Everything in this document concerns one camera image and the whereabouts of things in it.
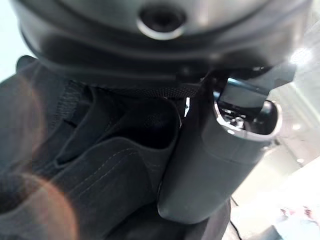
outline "person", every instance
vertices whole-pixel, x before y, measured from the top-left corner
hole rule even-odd
[[[291,210],[289,216],[277,221],[275,228],[283,240],[320,238],[320,228],[315,214],[306,206],[300,210]]]
[[[311,5],[294,1],[13,0],[37,59],[0,85],[0,239],[220,240],[228,194],[206,189],[219,204],[193,224],[158,212],[185,100],[215,66],[220,88],[225,69],[283,62]]]

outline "black plastic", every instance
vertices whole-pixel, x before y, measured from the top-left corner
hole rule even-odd
[[[191,102],[164,175],[157,206],[167,220],[195,224],[209,218],[262,158],[264,147],[273,138],[267,136],[278,128],[279,116],[274,108],[269,111],[268,106],[273,105],[267,102],[266,111],[258,119],[266,122],[255,126],[262,127],[255,131],[261,139],[240,138],[217,122],[210,99],[200,97]]]
[[[226,27],[158,41],[89,20],[57,0],[11,1],[43,64],[78,81],[120,89],[176,88],[190,79],[200,84],[193,76],[212,68],[275,66],[299,46],[312,3],[271,0]]]

